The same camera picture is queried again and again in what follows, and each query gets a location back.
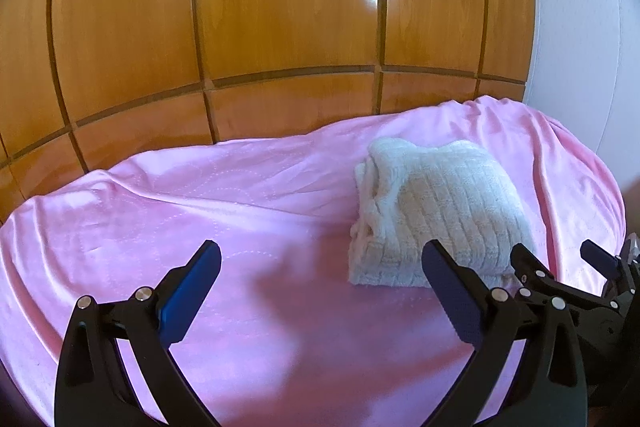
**pink fabric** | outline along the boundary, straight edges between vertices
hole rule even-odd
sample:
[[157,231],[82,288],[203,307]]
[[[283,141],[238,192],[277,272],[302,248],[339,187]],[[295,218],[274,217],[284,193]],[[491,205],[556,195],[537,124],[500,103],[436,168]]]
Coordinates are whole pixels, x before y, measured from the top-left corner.
[[[539,258],[599,293],[603,281],[578,248],[586,238],[610,252],[622,245],[616,182],[558,122],[520,103],[482,97],[306,136],[146,152],[32,198],[0,230],[0,357],[24,396],[52,425],[62,335],[79,296],[124,299],[213,239],[222,272],[172,353],[223,426],[420,425],[470,348],[431,290],[347,282],[353,168],[380,136],[485,147],[518,189]],[[513,354],[484,415],[507,390]],[[124,358],[159,416],[130,349]]]

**metal pin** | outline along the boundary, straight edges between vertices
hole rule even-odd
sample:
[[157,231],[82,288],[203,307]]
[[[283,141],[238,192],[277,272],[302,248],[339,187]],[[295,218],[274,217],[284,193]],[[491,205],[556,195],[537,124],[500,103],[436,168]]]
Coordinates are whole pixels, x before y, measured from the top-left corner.
[[142,286],[136,291],[136,299],[139,301],[146,301],[154,291],[149,286]]
[[91,297],[89,295],[82,296],[78,299],[78,308],[81,310],[88,308],[89,304],[91,304]]
[[494,288],[491,290],[491,296],[494,301],[505,302],[509,298],[509,294],[502,288]]
[[551,299],[551,305],[556,310],[564,310],[564,308],[566,306],[566,302],[564,302],[564,299],[562,299],[561,297],[553,297]]

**pink blanket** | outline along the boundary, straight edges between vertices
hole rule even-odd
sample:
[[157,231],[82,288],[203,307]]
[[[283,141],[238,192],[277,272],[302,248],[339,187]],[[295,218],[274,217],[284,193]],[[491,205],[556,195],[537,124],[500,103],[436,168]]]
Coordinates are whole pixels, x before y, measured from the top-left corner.
[[[223,426],[420,425],[470,348],[431,290],[347,282],[353,168],[380,136],[486,148],[518,189],[539,258],[563,282],[600,293],[603,279],[578,248],[586,238],[621,247],[616,182],[558,122],[520,103],[485,96],[306,136],[146,152],[32,198],[0,229],[0,358],[24,396],[52,425],[79,296],[127,298],[213,239],[222,272],[172,353]],[[161,417],[122,344],[143,406]],[[507,390],[512,354],[484,416]]]

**folded garment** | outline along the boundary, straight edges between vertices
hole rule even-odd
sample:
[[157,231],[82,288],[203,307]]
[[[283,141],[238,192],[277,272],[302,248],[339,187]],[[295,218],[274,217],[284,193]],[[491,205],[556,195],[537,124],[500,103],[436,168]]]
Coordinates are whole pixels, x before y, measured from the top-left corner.
[[379,138],[356,166],[360,217],[351,227],[353,284],[430,287],[422,247],[439,240],[489,287],[516,283],[511,248],[534,242],[508,174],[484,149],[460,140],[423,148]]

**wooden headboard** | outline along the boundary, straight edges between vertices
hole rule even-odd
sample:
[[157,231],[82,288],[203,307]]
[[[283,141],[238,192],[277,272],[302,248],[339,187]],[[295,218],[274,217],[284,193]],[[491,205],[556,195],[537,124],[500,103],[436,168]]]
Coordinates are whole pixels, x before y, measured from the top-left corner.
[[0,220],[144,150],[521,100],[534,0],[0,0]]

